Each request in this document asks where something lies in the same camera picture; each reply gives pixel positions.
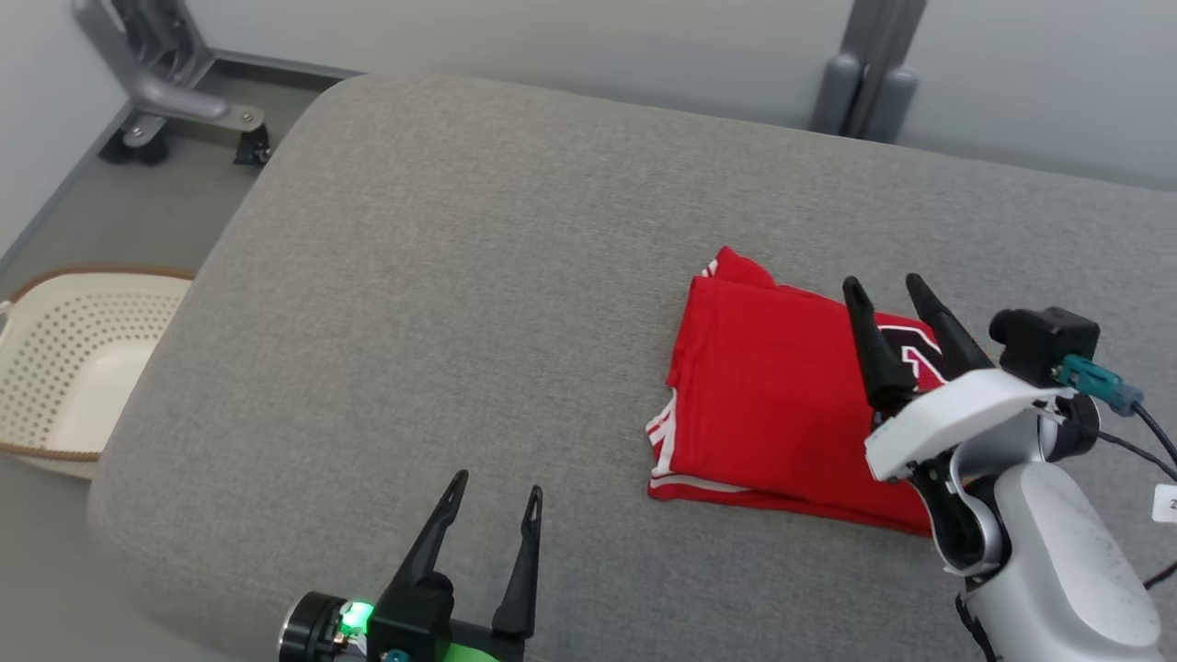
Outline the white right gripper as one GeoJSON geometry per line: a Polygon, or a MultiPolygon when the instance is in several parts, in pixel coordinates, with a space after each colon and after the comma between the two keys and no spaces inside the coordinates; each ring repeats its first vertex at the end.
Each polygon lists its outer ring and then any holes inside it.
{"type": "Polygon", "coordinates": [[[918,380],[882,335],[862,282],[853,276],[842,282],[866,402],[879,415],[895,415],[865,442],[875,479],[907,479],[922,462],[943,452],[949,452],[951,474],[960,479],[1046,461],[1060,445],[1058,400],[1068,402],[1072,412],[1084,412],[1080,423],[1100,430],[1100,410],[1085,395],[1070,388],[1038,388],[993,369],[988,353],[920,274],[907,274],[907,294],[936,337],[944,379],[952,380],[916,399],[918,380]]]}

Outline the red white basketball jersey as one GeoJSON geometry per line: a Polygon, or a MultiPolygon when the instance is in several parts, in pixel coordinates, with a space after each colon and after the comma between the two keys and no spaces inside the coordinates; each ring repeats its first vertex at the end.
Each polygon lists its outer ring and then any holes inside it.
{"type": "Polygon", "coordinates": [[[689,287],[669,403],[646,425],[647,494],[927,536],[912,486],[875,479],[846,306],[725,246],[689,287]]]}

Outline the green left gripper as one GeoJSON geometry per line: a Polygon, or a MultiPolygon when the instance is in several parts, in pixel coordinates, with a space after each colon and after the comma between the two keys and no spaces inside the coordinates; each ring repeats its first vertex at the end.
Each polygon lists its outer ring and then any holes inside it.
{"type": "MultiPolygon", "coordinates": [[[[435,570],[447,529],[457,519],[468,471],[459,470],[428,515],[395,570],[391,589],[453,593],[435,570]]],[[[519,528],[520,544],[491,629],[451,620],[452,644],[444,662],[525,662],[524,641],[533,637],[541,564],[543,490],[532,486],[519,528]]],[[[375,605],[322,593],[302,595],[282,621],[279,662],[367,662],[367,622],[375,605]]]]}

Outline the cream perforated laundry basket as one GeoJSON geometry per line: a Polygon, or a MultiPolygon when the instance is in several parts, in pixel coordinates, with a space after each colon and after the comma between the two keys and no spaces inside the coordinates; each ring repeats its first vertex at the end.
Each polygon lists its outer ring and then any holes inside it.
{"type": "Polygon", "coordinates": [[[0,302],[0,457],[92,479],[194,277],[74,265],[0,302]]]}

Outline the grey fabric sofa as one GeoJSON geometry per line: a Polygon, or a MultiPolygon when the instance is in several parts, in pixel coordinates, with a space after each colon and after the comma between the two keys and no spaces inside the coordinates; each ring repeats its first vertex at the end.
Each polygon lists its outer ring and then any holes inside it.
{"type": "Polygon", "coordinates": [[[471,78],[341,81],[282,138],[101,458],[88,519],[137,611],[274,662],[310,590],[374,600],[455,471],[439,570],[487,623],[543,499],[537,662],[980,662],[902,532],[656,502],[644,424],[723,245],[975,335],[1100,323],[1177,441],[1177,191],[471,78]]]}

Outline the grey metal rack frame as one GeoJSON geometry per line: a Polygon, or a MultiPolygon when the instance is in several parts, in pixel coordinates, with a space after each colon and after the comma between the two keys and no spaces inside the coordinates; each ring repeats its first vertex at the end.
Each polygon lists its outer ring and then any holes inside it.
{"type": "Polygon", "coordinates": [[[171,120],[218,130],[255,130],[262,110],[195,87],[215,58],[184,0],[71,0],[84,31],[124,91],[131,112],[118,130],[127,145],[142,145],[171,120]]]}

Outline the grey partition post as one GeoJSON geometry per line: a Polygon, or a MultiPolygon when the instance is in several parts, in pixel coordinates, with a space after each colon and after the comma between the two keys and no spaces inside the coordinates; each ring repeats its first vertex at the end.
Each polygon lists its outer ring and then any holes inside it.
{"type": "Polygon", "coordinates": [[[905,66],[927,0],[853,0],[840,49],[825,66],[807,130],[896,143],[918,88],[905,66]]]}

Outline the black caster wheel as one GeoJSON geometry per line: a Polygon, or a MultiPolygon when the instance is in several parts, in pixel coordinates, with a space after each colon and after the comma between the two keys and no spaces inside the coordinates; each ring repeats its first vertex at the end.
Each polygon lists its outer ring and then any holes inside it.
{"type": "Polygon", "coordinates": [[[114,131],[107,141],[104,143],[100,151],[97,152],[99,159],[102,163],[113,165],[140,163],[144,166],[155,166],[162,164],[169,155],[166,138],[161,132],[148,140],[148,143],[134,146],[127,145],[125,137],[126,131],[114,131]]]}
{"type": "Polygon", "coordinates": [[[265,124],[260,124],[255,130],[242,131],[238,140],[233,164],[235,166],[264,167],[273,155],[270,145],[270,130],[265,124]]]}

